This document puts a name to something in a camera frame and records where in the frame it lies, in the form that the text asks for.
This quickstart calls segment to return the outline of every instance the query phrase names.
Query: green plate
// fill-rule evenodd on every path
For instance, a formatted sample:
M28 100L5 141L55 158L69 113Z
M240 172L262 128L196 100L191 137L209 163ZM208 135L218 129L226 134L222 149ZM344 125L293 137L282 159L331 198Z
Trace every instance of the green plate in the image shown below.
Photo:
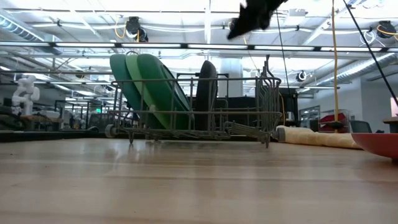
M125 81L131 80L129 71L126 66L126 56L123 54L114 54L110 58L110 64L112 73L116 79L116 81ZM127 101L131 105L134 110L140 110L141 107L141 94L138 92L136 86L133 82L126 82L123 85L123 95L126 97ZM142 114L141 119L146 121L146 117ZM164 126L161 125L157 118L150 114L147 119L148 126L156 128L156 129L164 129Z
M126 65L127 69L129 71L131 80L142 80L143 78L141 77L141 73L138 68L137 64L137 58L138 55L128 55L126 57ZM144 94L142 94L142 82L134 82L138 92L140 93L141 96L144 96L144 101L148 108L151 110L159 110L157 108L156 102L154 98L152 97L151 93L148 91L147 87L144 87ZM155 113L154 116L156 119L165 127L166 129L170 128L170 116L167 114L158 114Z
M138 55L137 63L143 79L171 79L174 78L168 68L155 56L150 54ZM154 97L156 106L161 111L190 111L189 101L178 83L172 91L172 82L148 82L147 89ZM189 116L177 115L177 129L188 129Z

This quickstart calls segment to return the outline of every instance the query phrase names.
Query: yellow cable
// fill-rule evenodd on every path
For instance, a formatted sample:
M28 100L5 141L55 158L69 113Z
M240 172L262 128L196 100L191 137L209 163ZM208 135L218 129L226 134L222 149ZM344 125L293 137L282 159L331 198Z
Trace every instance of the yellow cable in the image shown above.
M391 32L386 32L386 31L384 31L384 30L380 30L380 27L381 27L381 26L382 26L382 25L378 25L377 31L379 31L380 33L383 33L383 34L394 35L394 38L395 38L396 40L398 40L398 37L396 36L396 35L398 35L398 33L391 33Z
M124 36L126 35L126 24L127 24L127 21L124 22L124 29L123 29L123 35L122 36L120 36L119 33L118 33L118 28L117 28L118 21L119 21L119 18L116 18L116 24L114 26L114 33L117 35L117 37L119 37L120 39L123 39Z
M398 35L398 33L390 33L390 32L386 32L386 31L384 31L384 30L380 30L380 27L381 27L382 25L378 25L377 26L377 30L379 31L379 32L382 32L383 34L389 34L389 35Z
M335 50L335 121L338 121L338 95L337 95L337 43L336 43L336 27L335 27L335 0L331 0L331 28L333 31L333 46Z
M284 103L284 97L282 96L282 94L280 94L280 97L282 98L282 112L284 114L284 126L285 126L285 122L286 122L286 114L285 114L285 103Z

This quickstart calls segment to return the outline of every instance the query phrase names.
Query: wooden countertop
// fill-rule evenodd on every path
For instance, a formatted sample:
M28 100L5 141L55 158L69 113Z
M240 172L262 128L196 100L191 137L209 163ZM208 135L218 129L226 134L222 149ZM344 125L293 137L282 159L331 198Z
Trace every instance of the wooden countertop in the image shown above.
M398 117L386 118L383 120L383 123L385 123L385 124L398 123Z
M398 167L257 142L0 144L0 223L397 223Z

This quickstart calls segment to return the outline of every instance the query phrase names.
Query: chair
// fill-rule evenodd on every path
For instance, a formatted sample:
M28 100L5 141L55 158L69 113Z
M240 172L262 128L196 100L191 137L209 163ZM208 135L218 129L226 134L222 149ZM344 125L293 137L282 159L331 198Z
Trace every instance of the chair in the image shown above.
M353 133L372 133L371 126L366 121L350 121Z

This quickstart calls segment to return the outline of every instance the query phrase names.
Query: wire dish rack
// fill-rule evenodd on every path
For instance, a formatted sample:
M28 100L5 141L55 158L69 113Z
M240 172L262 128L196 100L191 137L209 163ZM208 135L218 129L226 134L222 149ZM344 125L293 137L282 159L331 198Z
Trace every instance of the wire dish rack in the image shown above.
M220 81L249 81L254 83L255 90L255 107L252 108L229 108L228 97L217 98L217 83ZM208 85L208 110L195 111L194 108L194 82L202 81ZM122 94L128 83L142 83L141 86L141 106L140 110L124 110ZM171 91L171 107L170 110L154 110L153 107L145 108L144 104L144 88L150 82L165 82L170 85ZM178 82L190 82L190 94L187 95L189 101L188 111L177 111L175 102L177 99L175 90L180 88ZM113 114L114 124L107 125L105 133L108 138L114 138L119 133L127 133L130 143L134 140L134 134L145 134L147 139L158 141L162 138L169 137L189 137L197 139L229 139L233 135L243 135L254 138L257 141L266 144L268 147L271 133L275 131L282 113L279 109L279 85L281 79L274 77L256 77L256 78L189 78L189 79L153 79L153 80L126 80L113 81L112 85L116 88L114 96L113 110L109 113ZM126 127L124 118L128 114L137 113L140 120L134 127ZM154 129L148 126L148 114L167 114L170 117L171 125L167 129ZM236 116L246 116L245 122L235 122L233 118ZM178 129L178 122L181 117L187 117L188 125L185 129ZM205 117L207 122L206 129L197 130L195 127L195 117L201 119Z

